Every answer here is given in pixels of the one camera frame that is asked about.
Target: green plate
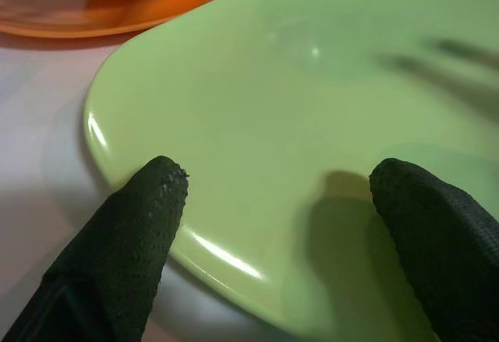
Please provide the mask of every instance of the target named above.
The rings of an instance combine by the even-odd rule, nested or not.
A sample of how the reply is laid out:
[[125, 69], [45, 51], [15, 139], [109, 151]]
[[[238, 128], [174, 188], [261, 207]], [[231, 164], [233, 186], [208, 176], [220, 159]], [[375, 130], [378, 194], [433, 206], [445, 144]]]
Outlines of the green plate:
[[116, 187], [185, 167], [172, 253], [243, 308], [312, 341], [430, 341], [367, 176], [416, 162], [499, 216], [498, 4], [218, 0], [105, 62], [89, 147]]

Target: white table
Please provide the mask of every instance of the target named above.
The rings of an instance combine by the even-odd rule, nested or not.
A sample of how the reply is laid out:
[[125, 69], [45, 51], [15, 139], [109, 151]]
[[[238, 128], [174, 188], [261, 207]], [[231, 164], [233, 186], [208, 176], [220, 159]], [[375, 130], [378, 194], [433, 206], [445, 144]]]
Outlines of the white table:
[[[83, 142], [80, 112], [94, 73], [130, 37], [51, 41], [0, 34], [0, 337], [109, 193]], [[291, 340], [172, 265], [143, 341]]]

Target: orange plate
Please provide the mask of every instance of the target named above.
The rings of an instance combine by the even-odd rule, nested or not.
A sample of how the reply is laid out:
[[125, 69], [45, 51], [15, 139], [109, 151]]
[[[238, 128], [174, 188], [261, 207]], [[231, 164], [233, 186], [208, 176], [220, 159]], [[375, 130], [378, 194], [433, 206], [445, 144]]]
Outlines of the orange plate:
[[78, 38], [150, 28], [212, 0], [0, 0], [0, 31]]

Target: dark fabric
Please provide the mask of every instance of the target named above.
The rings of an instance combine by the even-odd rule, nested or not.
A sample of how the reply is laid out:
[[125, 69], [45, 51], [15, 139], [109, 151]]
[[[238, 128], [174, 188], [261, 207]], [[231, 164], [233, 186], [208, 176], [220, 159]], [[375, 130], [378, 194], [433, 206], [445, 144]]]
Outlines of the dark fabric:
[[469, 194], [387, 159], [370, 176], [377, 212], [442, 342], [499, 341], [499, 223]]
[[44, 275], [92, 280], [118, 342], [140, 342], [187, 196], [186, 173], [157, 157], [109, 196]]

